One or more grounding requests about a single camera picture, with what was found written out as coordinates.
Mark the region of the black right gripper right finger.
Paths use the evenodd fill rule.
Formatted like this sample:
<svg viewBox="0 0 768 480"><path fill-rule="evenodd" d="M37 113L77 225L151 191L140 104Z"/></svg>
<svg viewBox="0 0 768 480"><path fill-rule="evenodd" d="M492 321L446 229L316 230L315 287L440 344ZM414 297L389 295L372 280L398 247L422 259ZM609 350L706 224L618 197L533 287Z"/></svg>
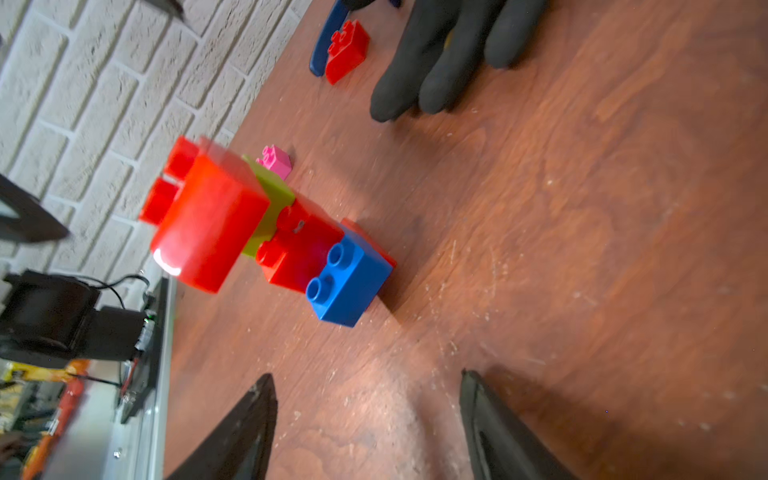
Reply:
<svg viewBox="0 0 768 480"><path fill-rule="evenodd" d="M462 372L459 404L474 478L576 479L478 372Z"/></svg>

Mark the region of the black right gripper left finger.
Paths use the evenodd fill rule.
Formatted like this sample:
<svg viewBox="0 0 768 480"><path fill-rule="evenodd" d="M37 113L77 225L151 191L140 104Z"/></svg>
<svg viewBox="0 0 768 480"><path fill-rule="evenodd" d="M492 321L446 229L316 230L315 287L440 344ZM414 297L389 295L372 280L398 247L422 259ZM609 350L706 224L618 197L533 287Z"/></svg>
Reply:
<svg viewBox="0 0 768 480"><path fill-rule="evenodd" d="M266 373L168 477L264 479L274 442L277 413L274 378Z"/></svg>

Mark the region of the blue lego brick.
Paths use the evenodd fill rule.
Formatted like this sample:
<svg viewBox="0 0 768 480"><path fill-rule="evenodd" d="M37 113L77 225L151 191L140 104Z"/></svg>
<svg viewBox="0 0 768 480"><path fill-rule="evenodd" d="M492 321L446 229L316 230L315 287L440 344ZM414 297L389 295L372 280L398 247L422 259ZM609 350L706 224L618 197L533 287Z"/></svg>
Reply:
<svg viewBox="0 0 768 480"><path fill-rule="evenodd" d="M319 320L354 327L372 303L393 266L371 244L343 226L321 273L306 288L306 298Z"/></svg>

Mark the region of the green lego brick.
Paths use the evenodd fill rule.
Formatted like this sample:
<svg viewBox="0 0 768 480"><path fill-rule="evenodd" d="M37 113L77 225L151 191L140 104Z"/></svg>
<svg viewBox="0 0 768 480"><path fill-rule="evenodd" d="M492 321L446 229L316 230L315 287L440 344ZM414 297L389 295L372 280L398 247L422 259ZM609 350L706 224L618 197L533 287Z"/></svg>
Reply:
<svg viewBox="0 0 768 480"><path fill-rule="evenodd" d="M257 160L253 160L245 155L242 156L242 159L256 175L269 200L269 207L242 251L243 255L255 258L259 247L265 241L273 238L277 230L277 219L281 211L291 206L295 202L296 196L278 174L268 170Z"/></svg>

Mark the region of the pink lego brick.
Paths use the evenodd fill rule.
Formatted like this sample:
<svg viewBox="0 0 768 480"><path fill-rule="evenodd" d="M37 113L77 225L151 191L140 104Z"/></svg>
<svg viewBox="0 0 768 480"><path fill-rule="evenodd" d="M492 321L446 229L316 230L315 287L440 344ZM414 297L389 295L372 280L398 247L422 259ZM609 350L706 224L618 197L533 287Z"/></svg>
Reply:
<svg viewBox="0 0 768 480"><path fill-rule="evenodd" d="M291 174L293 165L288 153L275 145L265 146L262 155L256 160L257 174L261 178L267 177L267 172L272 176L285 181Z"/></svg>

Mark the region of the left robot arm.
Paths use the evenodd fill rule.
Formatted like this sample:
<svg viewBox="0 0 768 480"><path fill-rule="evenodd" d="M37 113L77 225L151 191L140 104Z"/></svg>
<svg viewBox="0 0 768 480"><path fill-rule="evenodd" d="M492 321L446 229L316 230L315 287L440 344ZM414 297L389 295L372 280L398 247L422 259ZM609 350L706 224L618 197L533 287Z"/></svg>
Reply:
<svg viewBox="0 0 768 480"><path fill-rule="evenodd" d="M62 369L72 360L125 361L145 326L142 311L96 307L100 292L79 280L27 270L7 274L1 357Z"/></svg>

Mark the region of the black work glove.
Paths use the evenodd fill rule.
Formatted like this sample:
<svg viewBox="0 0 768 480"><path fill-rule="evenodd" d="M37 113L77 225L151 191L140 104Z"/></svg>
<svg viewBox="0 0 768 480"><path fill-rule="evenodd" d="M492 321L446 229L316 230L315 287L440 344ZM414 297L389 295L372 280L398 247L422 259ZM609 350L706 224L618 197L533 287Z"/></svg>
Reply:
<svg viewBox="0 0 768 480"><path fill-rule="evenodd" d="M416 1L373 89L371 118L394 121L414 106L432 115L453 108L481 63L507 69L520 61L548 6L545 0Z"/></svg>

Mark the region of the aluminium rail frame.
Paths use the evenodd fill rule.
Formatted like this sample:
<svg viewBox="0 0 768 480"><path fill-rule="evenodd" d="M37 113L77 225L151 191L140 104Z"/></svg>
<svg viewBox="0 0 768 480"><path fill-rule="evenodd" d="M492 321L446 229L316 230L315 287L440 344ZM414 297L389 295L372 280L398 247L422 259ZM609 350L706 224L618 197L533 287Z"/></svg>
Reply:
<svg viewBox="0 0 768 480"><path fill-rule="evenodd" d="M155 289L150 310L157 323L149 358L123 397L88 380L83 402L53 449L44 479L162 479L169 412L171 350L177 284Z"/></svg>

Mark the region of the blue handled pliers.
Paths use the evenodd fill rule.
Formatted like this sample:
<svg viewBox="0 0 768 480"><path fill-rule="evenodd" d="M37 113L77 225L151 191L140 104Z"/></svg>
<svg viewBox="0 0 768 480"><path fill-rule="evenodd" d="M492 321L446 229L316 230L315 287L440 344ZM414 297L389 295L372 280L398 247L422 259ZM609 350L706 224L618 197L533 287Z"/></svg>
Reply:
<svg viewBox="0 0 768 480"><path fill-rule="evenodd" d="M309 69L314 76L323 77L325 75L326 65L329 58L328 49L332 43L332 36L343 27L348 15L349 9L341 0L336 0L328 14L323 28L321 29L310 57Z"/></svg>

